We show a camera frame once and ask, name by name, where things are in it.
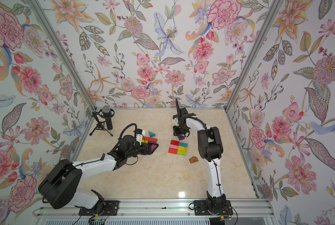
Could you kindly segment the pink rectangular block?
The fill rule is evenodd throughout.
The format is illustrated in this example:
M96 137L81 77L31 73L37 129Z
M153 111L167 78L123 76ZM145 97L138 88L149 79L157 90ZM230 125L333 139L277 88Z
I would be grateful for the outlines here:
M178 147L179 147L178 145L171 144L169 148L178 150Z

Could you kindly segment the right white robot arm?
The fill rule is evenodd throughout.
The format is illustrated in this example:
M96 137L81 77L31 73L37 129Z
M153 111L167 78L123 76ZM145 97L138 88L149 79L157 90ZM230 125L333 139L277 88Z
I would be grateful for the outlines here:
M228 208L221 178L221 158L223 144L218 127L211 127L200 120L196 114L189 113L186 108L177 106L177 114L173 115L174 136L187 137L190 130L197 132L198 152L205 160L208 170L208 188L206 205L208 212L217 214Z

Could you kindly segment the teal small block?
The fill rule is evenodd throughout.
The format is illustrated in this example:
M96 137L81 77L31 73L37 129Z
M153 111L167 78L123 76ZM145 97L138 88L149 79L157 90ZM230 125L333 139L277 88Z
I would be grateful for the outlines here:
M187 144L187 143L180 142L180 143L179 143L179 146L182 146L182 147L184 147L184 148L187 148L187 147L188 147L188 144Z

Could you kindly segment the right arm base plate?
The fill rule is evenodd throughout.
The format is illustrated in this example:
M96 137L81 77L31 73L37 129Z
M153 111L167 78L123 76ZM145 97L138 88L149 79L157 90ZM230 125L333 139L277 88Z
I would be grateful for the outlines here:
M230 201L223 203L211 203L207 200L193 201L194 213L196 216L233 216L234 212Z

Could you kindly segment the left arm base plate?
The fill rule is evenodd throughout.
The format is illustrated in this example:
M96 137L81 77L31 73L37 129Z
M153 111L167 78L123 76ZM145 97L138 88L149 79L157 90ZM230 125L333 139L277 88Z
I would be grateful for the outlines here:
M119 201L98 202L92 209L80 208L79 216L116 216L119 208Z

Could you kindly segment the red rectangular block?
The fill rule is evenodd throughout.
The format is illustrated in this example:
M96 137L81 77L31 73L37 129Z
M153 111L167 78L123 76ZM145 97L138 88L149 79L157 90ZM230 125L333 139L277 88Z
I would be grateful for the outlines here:
M143 140L147 142L154 142L157 143L158 139L157 138L151 138L151 137L143 137Z
M175 140L171 140L170 144L178 146L180 144L180 142L179 141L175 141Z
M169 148L168 152L171 153L171 154L177 154L178 149Z

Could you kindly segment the green rectangular block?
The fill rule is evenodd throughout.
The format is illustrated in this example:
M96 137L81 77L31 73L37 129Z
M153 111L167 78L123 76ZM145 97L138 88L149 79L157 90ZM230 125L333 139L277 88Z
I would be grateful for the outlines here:
M177 154L178 154L178 155L182 155L182 156L186 156L187 151L178 150Z

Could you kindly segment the teal triangle block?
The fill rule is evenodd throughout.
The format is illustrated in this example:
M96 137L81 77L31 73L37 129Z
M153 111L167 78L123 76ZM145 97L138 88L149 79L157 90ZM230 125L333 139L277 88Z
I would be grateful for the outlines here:
M156 136L156 134L155 134L155 133L153 133L153 132L151 132L151 131L149 131L149 136L150 136L150 137L155 137L155 136Z

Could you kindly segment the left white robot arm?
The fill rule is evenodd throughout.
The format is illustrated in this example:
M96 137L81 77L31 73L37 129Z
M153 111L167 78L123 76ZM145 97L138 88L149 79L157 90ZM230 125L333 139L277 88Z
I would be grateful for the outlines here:
M113 149L101 157L82 162L60 161L38 187L43 202L54 209L67 205L101 213L107 208L104 197L95 190L78 188L80 181L100 173L110 172L127 164L129 158L151 155L159 147L157 141L149 141L143 135L126 135Z

